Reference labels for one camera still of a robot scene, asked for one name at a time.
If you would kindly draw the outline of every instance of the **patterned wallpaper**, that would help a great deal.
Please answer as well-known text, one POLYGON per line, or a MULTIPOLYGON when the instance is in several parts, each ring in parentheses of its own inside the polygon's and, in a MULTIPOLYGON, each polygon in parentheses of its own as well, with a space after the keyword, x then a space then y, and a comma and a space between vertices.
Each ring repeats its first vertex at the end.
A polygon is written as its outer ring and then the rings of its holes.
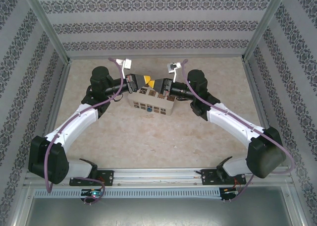
POLYGON ((12 215, 30 141, 49 121, 63 63, 26 0, 0 0, 0 226, 12 215))
POLYGON ((316 0, 283 0, 248 60, 266 118, 295 159, 310 225, 317 225, 316 15, 316 0))
POLYGON ((270 0, 40 0, 70 58, 241 55, 270 0))

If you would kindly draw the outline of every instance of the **ventilated metal strip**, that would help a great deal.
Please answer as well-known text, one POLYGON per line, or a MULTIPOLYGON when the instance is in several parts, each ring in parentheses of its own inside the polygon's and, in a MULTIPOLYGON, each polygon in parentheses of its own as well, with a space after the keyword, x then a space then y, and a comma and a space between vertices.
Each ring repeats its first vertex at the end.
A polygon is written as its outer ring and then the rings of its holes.
MULTIPOLYGON (((79 198, 81 189, 36 189, 34 198, 79 198)), ((103 198, 206 198, 221 199, 219 188, 106 189, 103 198)))

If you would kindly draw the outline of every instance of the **enclosure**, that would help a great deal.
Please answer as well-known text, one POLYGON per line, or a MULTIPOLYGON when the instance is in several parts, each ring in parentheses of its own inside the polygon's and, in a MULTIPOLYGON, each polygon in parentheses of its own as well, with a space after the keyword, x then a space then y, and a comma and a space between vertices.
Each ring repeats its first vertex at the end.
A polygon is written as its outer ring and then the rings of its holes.
POLYGON ((0 4, 0 225, 317 225, 317 0, 0 4), (69 179, 46 193, 27 169, 31 140, 76 111, 95 67, 120 77, 108 57, 131 59, 126 73, 153 79, 173 78, 166 65, 187 58, 186 72, 202 70, 230 110, 279 131, 296 168, 255 177, 240 203, 222 204, 196 172, 247 149, 188 101, 166 116, 129 106, 124 94, 67 152, 114 170, 105 199, 81 204, 69 179))

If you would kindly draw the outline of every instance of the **beige floor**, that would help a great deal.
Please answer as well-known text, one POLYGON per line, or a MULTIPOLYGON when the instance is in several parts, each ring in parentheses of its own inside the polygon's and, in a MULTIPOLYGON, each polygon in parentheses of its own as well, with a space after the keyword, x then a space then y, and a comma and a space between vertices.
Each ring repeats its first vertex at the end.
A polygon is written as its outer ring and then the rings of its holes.
MULTIPOLYGON (((176 58, 133 59, 131 73, 152 79, 172 78, 166 64, 176 58)), ((91 71, 99 65, 119 73, 108 60, 75 60, 72 63, 56 125, 79 106, 90 85, 91 71)), ((258 115, 240 58, 190 58, 186 65, 204 71, 209 92, 243 118, 259 124, 258 115)), ((181 72, 177 78, 182 81, 181 72)), ((197 117, 190 102, 176 102, 172 116, 132 108, 127 94, 112 102, 107 112, 73 143, 69 159, 85 158, 100 168, 215 167, 228 156, 246 153, 242 144, 222 128, 197 117)))

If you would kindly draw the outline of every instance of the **floor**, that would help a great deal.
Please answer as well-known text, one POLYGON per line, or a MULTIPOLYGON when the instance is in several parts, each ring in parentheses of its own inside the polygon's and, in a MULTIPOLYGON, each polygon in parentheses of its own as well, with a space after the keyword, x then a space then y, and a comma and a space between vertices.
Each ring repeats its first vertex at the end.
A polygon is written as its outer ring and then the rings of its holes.
MULTIPOLYGON (((173 78, 167 64, 177 58, 133 59, 131 73, 152 79, 173 78)), ((74 60, 60 106, 56 126, 60 126, 80 105, 90 85, 91 71, 109 68, 108 60, 74 60)), ((243 118, 259 125, 247 78, 239 57, 189 58, 186 71, 201 69, 211 94, 243 118)), ((177 81, 183 81, 181 72, 177 81)), ((69 159, 85 158, 100 168, 195 168, 215 167, 229 156, 246 154, 246 148, 215 124, 197 117, 190 102, 176 102, 171 116, 147 113, 128 104, 127 93, 112 102, 107 112, 73 143, 69 159)))

